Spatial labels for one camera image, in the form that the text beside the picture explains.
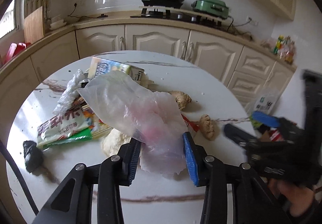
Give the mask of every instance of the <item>crumpled plastic bag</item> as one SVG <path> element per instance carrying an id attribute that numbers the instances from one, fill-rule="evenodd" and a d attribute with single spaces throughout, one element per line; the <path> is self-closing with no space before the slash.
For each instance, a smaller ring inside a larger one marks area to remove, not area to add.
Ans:
<path id="1" fill-rule="evenodd" d="M 77 70 L 73 78 L 67 83 L 66 90 L 57 102 L 53 114 L 62 116 L 71 107 L 73 101 L 79 96 L 77 89 L 81 87 L 81 81 L 85 79 L 85 75 L 81 70 Z"/>
<path id="2" fill-rule="evenodd" d="M 121 71 L 98 75 L 78 92 L 104 123 L 145 143 L 143 170 L 173 174 L 186 167 L 187 126 L 172 95 L 151 92 Z"/>

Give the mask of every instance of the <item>kitchen counter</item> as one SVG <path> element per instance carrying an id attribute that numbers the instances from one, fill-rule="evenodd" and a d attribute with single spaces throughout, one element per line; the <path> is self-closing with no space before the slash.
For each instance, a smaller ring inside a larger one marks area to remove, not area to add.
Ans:
<path id="1" fill-rule="evenodd" d="M 35 53 L 41 47 L 45 46 L 49 42 L 65 35 L 73 30 L 95 27 L 95 26 L 103 26 L 103 25 L 118 25 L 118 24 L 147 24 L 147 25 L 162 25 L 169 27 L 177 27 L 189 30 L 195 30 L 199 32 L 204 32 L 208 34 L 212 34 L 218 37 L 222 37 L 231 41 L 235 41 L 237 43 L 243 44 L 249 48 L 252 48 L 258 52 L 261 52 L 270 58 L 277 60 L 282 65 L 290 69 L 291 71 L 296 70 L 295 65 L 289 65 L 286 62 L 280 60 L 276 55 L 270 53 L 267 49 L 261 47 L 258 43 L 250 42 L 242 38 L 241 36 L 236 36 L 229 34 L 224 31 L 217 30 L 215 28 L 205 27 L 198 24 L 175 21 L 175 20 L 166 20 L 166 19 L 151 19 L 151 18 L 130 18 L 132 15 L 140 14 L 141 11 L 120 11 L 120 12 L 110 12 L 108 13 L 108 17 L 98 18 L 98 19 L 86 19 L 83 21 L 75 22 L 73 24 L 62 27 L 58 30 L 49 32 L 46 36 L 37 41 L 36 43 L 29 46 L 25 51 L 18 54 L 15 58 L 9 61 L 0 69 L 0 82 L 11 72 L 15 67 L 17 67 L 24 59 L 29 57 L 31 54 Z"/>

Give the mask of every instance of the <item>wooden plank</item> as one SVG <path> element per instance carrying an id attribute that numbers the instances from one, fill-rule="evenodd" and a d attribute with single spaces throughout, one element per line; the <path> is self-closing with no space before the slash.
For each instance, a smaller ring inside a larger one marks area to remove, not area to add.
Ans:
<path id="1" fill-rule="evenodd" d="M 29 14 L 24 20 L 25 42 L 35 43 L 45 35 L 42 6 Z"/>

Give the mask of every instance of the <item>drawer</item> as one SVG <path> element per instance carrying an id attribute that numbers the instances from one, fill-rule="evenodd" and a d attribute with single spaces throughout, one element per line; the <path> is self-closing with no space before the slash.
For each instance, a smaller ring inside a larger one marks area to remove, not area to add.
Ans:
<path id="1" fill-rule="evenodd" d="M 244 47 L 235 70 L 266 80 L 274 63 L 270 57 Z"/>
<path id="2" fill-rule="evenodd" d="M 244 96 L 235 96 L 236 99 L 240 102 L 240 104 L 243 106 L 246 112 L 248 112 L 251 108 L 252 103 L 254 103 L 255 98 L 250 98 L 250 97 L 244 97 Z"/>
<path id="3" fill-rule="evenodd" d="M 228 89 L 234 94 L 254 98 L 262 89 L 265 80 L 235 71 L 228 84 Z"/>

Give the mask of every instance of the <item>window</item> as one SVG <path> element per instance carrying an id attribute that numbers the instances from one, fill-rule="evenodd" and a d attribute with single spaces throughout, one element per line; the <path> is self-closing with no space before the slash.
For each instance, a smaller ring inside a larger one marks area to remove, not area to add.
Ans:
<path id="1" fill-rule="evenodd" d="M 15 1 L 13 0 L 0 21 L 0 38 L 16 28 Z"/>

